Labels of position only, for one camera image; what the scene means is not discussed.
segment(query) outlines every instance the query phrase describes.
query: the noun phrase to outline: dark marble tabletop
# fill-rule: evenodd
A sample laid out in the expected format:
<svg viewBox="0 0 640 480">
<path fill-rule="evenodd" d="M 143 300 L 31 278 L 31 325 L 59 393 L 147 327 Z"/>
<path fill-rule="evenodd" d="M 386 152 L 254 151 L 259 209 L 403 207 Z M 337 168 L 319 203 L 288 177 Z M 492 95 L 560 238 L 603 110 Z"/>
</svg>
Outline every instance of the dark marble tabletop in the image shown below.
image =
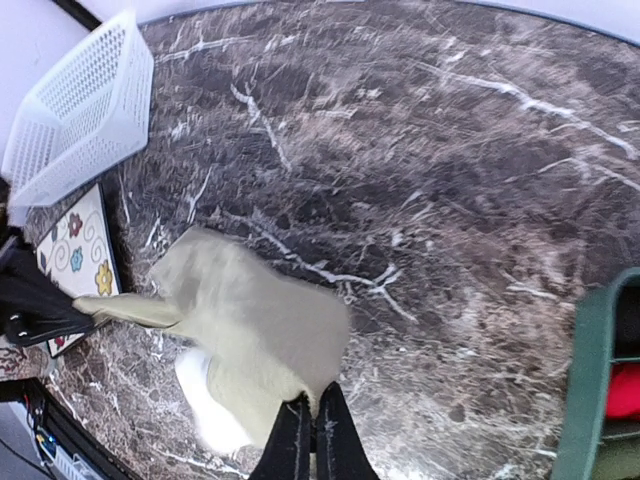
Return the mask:
<svg viewBox="0 0 640 480">
<path fill-rule="evenodd" d="M 546 478 L 573 304 L 640 263 L 640 51 L 444 0 L 279 3 L 143 29 L 149 146 L 106 173 L 128 290 L 190 225 L 353 309 L 341 383 L 390 480 Z M 34 238 L 72 198 L 31 215 Z M 111 323 L 49 387 L 145 479 L 197 445 L 183 341 Z"/>
</svg>

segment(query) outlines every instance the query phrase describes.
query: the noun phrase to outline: green plastic container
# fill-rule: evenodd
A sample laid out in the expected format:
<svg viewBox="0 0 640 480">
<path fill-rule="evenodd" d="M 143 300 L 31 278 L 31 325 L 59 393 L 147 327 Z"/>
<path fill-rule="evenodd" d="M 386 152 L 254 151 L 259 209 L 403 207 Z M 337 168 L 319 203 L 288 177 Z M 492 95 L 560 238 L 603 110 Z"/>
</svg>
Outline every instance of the green plastic container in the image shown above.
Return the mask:
<svg viewBox="0 0 640 480">
<path fill-rule="evenodd" d="M 640 351 L 636 357 L 614 354 L 616 307 L 626 286 L 640 286 L 640 268 L 625 270 L 577 305 L 567 410 L 551 480 L 590 480 L 601 441 L 640 437 L 640 423 L 604 418 L 611 367 L 640 363 Z"/>
</svg>

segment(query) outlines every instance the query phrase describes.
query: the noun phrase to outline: cloth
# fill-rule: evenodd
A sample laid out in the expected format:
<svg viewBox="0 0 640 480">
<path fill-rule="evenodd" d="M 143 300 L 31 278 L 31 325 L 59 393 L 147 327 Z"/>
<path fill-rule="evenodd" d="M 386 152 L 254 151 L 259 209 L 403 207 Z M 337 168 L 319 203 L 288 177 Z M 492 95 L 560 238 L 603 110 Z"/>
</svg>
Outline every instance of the cloth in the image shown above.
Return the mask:
<svg viewBox="0 0 640 480">
<path fill-rule="evenodd" d="M 161 300 L 82 297 L 74 306 L 193 339 L 212 360 L 208 390 L 263 447 L 280 404 L 309 396 L 315 413 L 340 370 L 346 306 L 277 274 L 221 234 L 189 229 L 151 269 Z"/>
<path fill-rule="evenodd" d="M 606 417 L 640 421 L 640 364 L 614 365 L 609 382 Z"/>
<path fill-rule="evenodd" d="M 608 442 L 598 448 L 591 480 L 640 477 L 640 439 Z"/>
</svg>

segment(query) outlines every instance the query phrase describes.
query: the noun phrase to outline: flower pattern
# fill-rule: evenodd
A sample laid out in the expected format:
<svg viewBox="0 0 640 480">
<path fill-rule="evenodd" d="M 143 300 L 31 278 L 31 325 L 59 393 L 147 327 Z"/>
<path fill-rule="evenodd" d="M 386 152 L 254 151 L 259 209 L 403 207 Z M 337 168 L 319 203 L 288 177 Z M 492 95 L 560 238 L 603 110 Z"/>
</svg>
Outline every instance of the flower pattern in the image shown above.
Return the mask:
<svg viewBox="0 0 640 480">
<path fill-rule="evenodd" d="M 96 285 L 100 295 L 111 295 L 111 284 L 113 283 L 113 272 L 109 268 L 109 261 L 105 260 L 98 267 L 96 273 Z"/>
<path fill-rule="evenodd" d="M 79 272 L 80 269 L 82 268 L 82 247 L 78 247 L 73 251 L 73 254 L 71 255 L 71 271 L 72 272 Z"/>
<path fill-rule="evenodd" d="M 69 215 L 69 236 L 77 237 L 82 228 L 82 219 L 77 213 Z"/>
</svg>

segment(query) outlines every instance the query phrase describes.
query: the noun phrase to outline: white wall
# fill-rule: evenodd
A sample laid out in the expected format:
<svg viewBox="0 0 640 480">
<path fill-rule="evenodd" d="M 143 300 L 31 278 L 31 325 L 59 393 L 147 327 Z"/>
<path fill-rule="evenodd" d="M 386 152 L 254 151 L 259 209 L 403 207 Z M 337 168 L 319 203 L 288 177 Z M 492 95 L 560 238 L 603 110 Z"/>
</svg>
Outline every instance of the white wall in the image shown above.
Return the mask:
<svg viewBox="0 0 640 480">
<path fill-rule="evenodd" d="M 105 21 L 127 7 L 137 12 L 138 23 L 147 23 L 159 18 L 194 10 L 210 9 L 242 3 L 245 0 L 79 0 L 87 10 Z"/>
<path fill-rule="evenodd" d="M 36 454 L 35 444 L 29 438 L 26 422 L 27 409 L 19 403 L 0 403 L 0 438 L 36 465 L 40 460 Z M 22 460 L 15 457 L 4 447 L 0 447 L 0 473 L 2 478 L 11 480 L 47 480 L 30 467 L 26 467 Z"/>
<path fill-rule="evenodd" d="M 0 162 L 20 102 L 88 31 L 48 0 L 2 1 Z"/>
<path fill-rule="evenodd" d="M 609 33 L 640 45 L 638 0 L 462 0 L 531 12 Z"/>
</svg>

